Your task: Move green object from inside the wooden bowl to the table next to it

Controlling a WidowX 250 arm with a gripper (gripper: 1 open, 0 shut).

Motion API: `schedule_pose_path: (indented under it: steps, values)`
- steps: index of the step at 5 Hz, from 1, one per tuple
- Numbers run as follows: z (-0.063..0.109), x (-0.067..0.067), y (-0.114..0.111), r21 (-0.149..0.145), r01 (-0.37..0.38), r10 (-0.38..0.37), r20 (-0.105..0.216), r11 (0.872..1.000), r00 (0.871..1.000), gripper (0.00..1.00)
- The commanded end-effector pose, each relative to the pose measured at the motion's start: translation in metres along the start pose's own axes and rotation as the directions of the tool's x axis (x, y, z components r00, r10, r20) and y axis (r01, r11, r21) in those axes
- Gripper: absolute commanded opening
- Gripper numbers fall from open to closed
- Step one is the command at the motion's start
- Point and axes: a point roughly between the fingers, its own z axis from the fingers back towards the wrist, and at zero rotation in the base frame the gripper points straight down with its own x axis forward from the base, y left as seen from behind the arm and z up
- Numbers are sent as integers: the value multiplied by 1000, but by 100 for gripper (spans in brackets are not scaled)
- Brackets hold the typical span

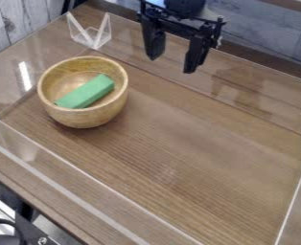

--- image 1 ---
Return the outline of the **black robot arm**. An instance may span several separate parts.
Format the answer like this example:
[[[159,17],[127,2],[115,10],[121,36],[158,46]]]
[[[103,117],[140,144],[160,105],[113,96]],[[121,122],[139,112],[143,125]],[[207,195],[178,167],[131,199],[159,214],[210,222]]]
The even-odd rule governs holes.
[[[207,0],[139,0],[137,21],[145,54],[158,59],[166,51],[166,34],[190,40],[183,73],[204,63],[211,49],[222,45],[224,18],[206,8]]]

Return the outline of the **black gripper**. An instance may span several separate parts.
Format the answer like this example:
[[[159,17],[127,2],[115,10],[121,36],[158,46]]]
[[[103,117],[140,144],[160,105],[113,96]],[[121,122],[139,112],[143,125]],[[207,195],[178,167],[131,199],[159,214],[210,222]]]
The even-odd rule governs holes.
[[[139,0],[140,12],[170,21],[183,27],[204,31],[212,39],[212,48],[222,45],[222,28],[226,24],[224,18],[206,7],[207,0]],[[143,42],[145,54],[155,60],[166,51],[166,32],[162,30],[160,22],[148,18],[140,18]],[[198,66],[204,62],[210,51],[210,39],[202,35],[194,35],[190,39],[190,49],[186,53],[186,74],[195,72]]]

